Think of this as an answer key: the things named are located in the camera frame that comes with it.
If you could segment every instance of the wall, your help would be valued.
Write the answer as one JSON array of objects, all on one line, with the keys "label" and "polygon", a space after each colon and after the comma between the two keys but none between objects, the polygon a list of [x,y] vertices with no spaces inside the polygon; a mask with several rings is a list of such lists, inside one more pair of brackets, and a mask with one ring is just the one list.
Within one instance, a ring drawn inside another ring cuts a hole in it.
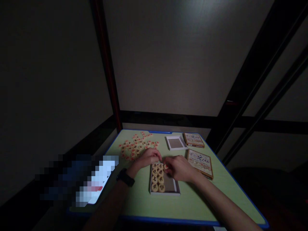
[{"label": "wall", "polygon": [[1,205],[112,108],[88,1],[1,1],[0,11]]},{"label": "wall", "polygon": [[273,1],[103,1],[121,110],[217,116]]},{"label": "wall", "polygon": [[[255,116],[272,91],[282,80],[289,68],[307,46],[308,18],[283,51],[273,69],[257,91],[244,112],[244,116]],[[267,115],[267,120],[308,122],[307,108],[308,68],[299,76],[281,100]],[[223,158],[238,137],[233,132],[218,156]],[[254,132],[240,148],[235,157],[227,164],[229,170],[238,167],[270,167],[287,172],[308,161],[307,135],[289,133]]]}]

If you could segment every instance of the blue table edge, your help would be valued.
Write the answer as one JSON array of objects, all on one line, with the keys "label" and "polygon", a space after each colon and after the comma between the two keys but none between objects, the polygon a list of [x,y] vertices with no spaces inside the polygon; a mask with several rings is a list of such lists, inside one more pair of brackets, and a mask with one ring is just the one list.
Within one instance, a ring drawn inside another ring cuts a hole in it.
[{"label": "blue table edge", "polygon": [[[123,130],[129,130],[129,131],[141,131],[140,129],[122,129],[120,133]],[[183,132],[161,132],[161,131],[148,131],[149,133],[158,133],[158,134],[172,134],[172,133],[183,133]],[[109,151],[110,147],[113,145],[113,143],[116,141],[120,133],[116,136],[112,144],[109,146],[107,151],[104,153],[104,155]],[[205,139],[203,139],[206,145],[211,149],[211,147],[207,144]],[[214,155],[217,157],[217,159],[220,161],[220,163],[224,166],[224,168],[227,170],[227,172],[230,174],[230,176],[233,178],[233,180],[237,183],[237,185],[240,187],[240,189],[243,191],[245,196],[249,199],[249,201],[252,203],[252,205],[255,207],[255,209],[258,211],[258,213],[262,216],[262,218],[265,221],[265,224],[257,224],[260,228],[269,228],[270,225],[263,216],[263,214],[259,211],[259,209],[255,206],[255,204],[252,202],[252,200],[249,198],[249,196],[246,194],[246,192],[242,189],[242,187],[238,184],[238,182],[235,180],[235,178],[232,176],[232,174],[229,172],[229,170],[225,167],[225,165],[221,162],[221,160],[218,158],[216,153],[211,149],[211,151],[214,153]],[[84,213],[84,212],[71,212],[69,210],[69,207],[66,210],[66,213],[68,215],[78,215],[78,216],[85,216],[90,217],[92,213]],[[222,226],[218,221],[202,221],[202,220],[185,220],[185,219],[172,219],[172,218],[152,218],[152,217],[140,217],[140,216],[120,216],[121,219],[125,220],[133,220],[133,221],[141,221],[141,222],[153,222],[153,223],[168,223],[168,224],[178,224],[178,225],[204,225],[204,226]]]}]

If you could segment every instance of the right hand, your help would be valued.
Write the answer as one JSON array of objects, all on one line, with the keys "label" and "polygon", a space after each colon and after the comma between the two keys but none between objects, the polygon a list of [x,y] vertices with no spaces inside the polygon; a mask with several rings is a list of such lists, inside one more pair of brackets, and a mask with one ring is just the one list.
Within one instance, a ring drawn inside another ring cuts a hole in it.
[{"label": "right hand", "polygon": [[201,174],[181,155],[166,157],[164,164],[169,167],[164,172],[170,174],[175,180],[193,182],[194,178]]}]

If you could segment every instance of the pixelated area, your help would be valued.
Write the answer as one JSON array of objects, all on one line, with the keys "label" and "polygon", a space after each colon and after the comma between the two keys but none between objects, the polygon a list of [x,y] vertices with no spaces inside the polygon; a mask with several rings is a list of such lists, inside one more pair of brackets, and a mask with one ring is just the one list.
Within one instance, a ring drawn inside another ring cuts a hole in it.
[{"label": "pixelated area", "polygon": [[[118,156],[90,155],[77,155],[73,161],[51,162],[35,178],[43,188],[40,199],[73,207],[94,204],[118,164]],[[56,173],[55,169],[59,168],[61,173]]]}]

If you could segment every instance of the left hand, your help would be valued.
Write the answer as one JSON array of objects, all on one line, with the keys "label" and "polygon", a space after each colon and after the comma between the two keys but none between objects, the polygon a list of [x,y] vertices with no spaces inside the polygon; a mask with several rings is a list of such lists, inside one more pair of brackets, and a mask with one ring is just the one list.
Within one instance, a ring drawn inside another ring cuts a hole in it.
[{"label": "left hand", "polygon": [[154,162],[162,162],[161,154],[157,149],[148,148],[127,170],[131,178],[134,178],[137,172]]}]

